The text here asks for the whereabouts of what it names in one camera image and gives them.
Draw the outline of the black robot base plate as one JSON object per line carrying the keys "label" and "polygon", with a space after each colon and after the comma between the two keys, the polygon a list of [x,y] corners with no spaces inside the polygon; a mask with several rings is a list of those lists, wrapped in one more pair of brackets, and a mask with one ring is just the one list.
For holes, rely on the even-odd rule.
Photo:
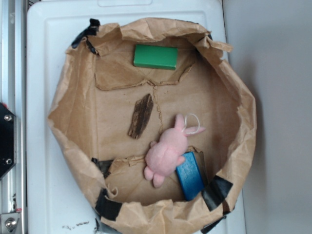
{"label": "black robot base plate", "polygon": [[16,164],[16,117],[0,103],[0,179]]}

